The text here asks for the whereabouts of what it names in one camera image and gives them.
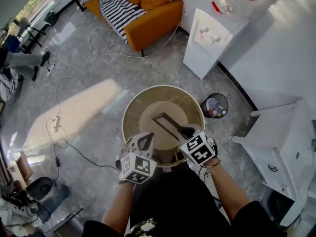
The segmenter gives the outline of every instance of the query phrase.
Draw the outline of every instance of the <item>white cabinet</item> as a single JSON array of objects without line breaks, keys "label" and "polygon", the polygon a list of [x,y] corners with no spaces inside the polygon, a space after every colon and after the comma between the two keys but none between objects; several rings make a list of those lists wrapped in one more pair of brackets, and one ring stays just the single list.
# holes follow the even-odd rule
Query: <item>white cabinet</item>
[{"label": "white cabinet", "polygon": [[211,4],[196,8],[184,64],[203,79],[247,24],[248,19],[228,20]]},{"label": "white cabinet", "polygon": [[305,100],[251,113],[258,119],[245,138],[233,137],[252,158],[266,184],[294,200],[283,225],[303,209],[315,174],[316,139],[311,112]]}]

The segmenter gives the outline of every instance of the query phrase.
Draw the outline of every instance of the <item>black trash can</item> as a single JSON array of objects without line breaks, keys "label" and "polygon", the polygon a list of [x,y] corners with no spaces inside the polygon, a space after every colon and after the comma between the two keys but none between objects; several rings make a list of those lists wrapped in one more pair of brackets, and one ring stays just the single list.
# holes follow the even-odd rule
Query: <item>black trash can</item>
[{"label": "black trash can", "polygon": [[58,20],[58,16],[53,11],[50,11],[44,18],[44,22],[51,26],[54,26],[57,20]]},{"label": "black trash can", "polygon": [[54,180],[49,177],[40,177],[32,182],[26,192],[38,202],[44,201],[54,190]]},{"label": "black trash can", "polygon": [[220,93],[213,93],[201,103],[203,115],[206,118],[221,119],[228,111],[228,101]]}]

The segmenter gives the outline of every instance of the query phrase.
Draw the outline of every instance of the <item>orange sofa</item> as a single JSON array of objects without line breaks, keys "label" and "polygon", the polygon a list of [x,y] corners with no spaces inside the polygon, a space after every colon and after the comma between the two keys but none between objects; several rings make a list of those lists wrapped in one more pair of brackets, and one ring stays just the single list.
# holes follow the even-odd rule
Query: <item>orange sofa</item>
[{"label": "orange sofa", "polygon": [[[134,51],[143,51],[160,37],[175,29],[181,21],[183,2],[181,0],[127,0],[139,4],[146,14],[135,19],[125,28],[128,43]],[[105,22],[100,11],[99,1],[84,3],[91,12]]]}]

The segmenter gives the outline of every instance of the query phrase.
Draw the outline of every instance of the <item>round table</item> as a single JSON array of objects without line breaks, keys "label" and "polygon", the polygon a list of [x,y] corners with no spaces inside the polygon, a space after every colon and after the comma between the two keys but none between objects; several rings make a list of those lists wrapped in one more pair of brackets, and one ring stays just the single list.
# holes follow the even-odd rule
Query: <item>round table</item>
[{"label": "round table", "polygon": [[184,90],[171,85],[147,88],[128,104],[122,121],[122,133],[126,142],[141,132],[155,135],[153,160],[157,167],[171,167],[187,160],[179,149],[180,142],[157,125],[152,118],[168,114],[178,124],[198,124],[203,130],[205,121],[197,101]]}]

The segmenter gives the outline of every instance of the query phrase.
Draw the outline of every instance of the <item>hand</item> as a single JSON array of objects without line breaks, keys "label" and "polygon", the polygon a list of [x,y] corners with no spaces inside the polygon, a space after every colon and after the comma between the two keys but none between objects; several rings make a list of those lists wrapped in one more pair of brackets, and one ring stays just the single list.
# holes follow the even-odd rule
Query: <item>hand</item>
[{"label": "hand", "polygon": [[28,235],[32,235],[35,232],[35,228],[32,227],[31,225],[26,225],[24,226],[26,232],[28,233]]}]

